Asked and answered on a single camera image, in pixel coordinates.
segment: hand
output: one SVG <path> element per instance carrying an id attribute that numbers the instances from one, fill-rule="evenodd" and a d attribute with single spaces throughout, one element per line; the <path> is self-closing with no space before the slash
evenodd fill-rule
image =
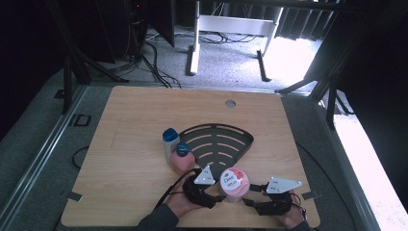
<path id="1" fill-rule="evenodd" d="M 165 204 L 170 208 L 170 210 L 178 217 L 182 217 L 186 213 L 203 208 L 202 206 L 191 203 L 183 193 L 183 184 L 189 175 L 186 176 L 173 190 L 175 194 L 171 194 Z"/>
<path id="2" fill-rule="evenodd" d="M 290 190 L 289 193 L 291 194 L 293 204 L 299 204 L 293 190 Z M 292 206 L 290 211 L 285 215 L 273 217 L 281 221 L 287 229 L 295 228 L 299 223 L 304 221 L 301 210 L 295 206 Z"/>

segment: blue bottle cap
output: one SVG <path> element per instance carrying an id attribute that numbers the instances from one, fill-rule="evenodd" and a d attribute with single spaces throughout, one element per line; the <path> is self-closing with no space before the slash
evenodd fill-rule
<path id="1" fill-rule="evenodd" d="M 191 148 L 185 142 L 179 142 L 177 143 L 176 152 L 179 157 L 185 157 L 191 152 Z"/>
<path id="2" fill-rule="evenodd" d="M 174 141 L 178 138 L 178 133 L 174 128 L 168 128 L 163 132 L 163 141 Z"/>

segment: plastic bottle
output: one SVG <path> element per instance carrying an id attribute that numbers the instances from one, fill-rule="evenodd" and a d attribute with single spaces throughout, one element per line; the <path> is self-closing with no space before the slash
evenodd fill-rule
<path id="1" fill-rule="evenodd" d="M 186 171 L 195 167 L 195 157 L 185 142 L 179 142 L 176 150 L 171 153 L 169 163 L 171 169 L 181 176 Z"/>
<path id="2" fill-rule="evenodd" d="M 166 161 L 169 163 L 170 155 L 176 150 L 180 137 L 174 128 L 168 128 L 163 132 L 163 142 L 165 144 Z"/>

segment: table leg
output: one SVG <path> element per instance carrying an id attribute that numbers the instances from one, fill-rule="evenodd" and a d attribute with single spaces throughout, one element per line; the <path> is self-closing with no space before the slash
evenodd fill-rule
<path id="1" fill-rule="evenodd" d="M 198 59 L 200 56 L 200 44 L 198 43 L 200 36 L 199 28 L 199 19 L 200 19 L 200 2 L 195 2 L 195 22 L 194 22 L 194 46 L 192 48 L 191 55 L 191 67 L 190 74 L 195 75 L 198 73 Z"/>
<path id="2" fill-rule="evenodd" d="M 262 56 L 263 56 L 263 57 L 264 57 L 265 54 L 267 53 L 267 50 L 268 50 L 268 47 L 269 47 L 270 42 L 273 40 L 273 38 L 274 38 L 275 35 L 276 35 L 276 31 L 277 31 L 278 26 L 279 26 L 279 20 L 280 20 L 280 17 L 281 17 L 281 15 L 282 15 L 282 11 L 283 11 L 283 8 L 280 8 L 277 17 L 273 20 L 273 25 L 272 25 L 272 28 L 270 28 L 270 32 L 269 32 L 269 35 L 268 35 L 267 44 L 265 45 L 265 50 L 264 50 L 264 52 L 262 53 Z"/>

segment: hole in board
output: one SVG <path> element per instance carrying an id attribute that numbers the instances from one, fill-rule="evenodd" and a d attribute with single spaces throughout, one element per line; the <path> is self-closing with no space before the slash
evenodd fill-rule
<path id="1" fill-rule="evenodd" d="M 228 99 L 227 101 L 225 101 L 225 105 L 228 108 L 235 108 L 235 106 L 237 106 L 237 103 L 232 99 Z"/>

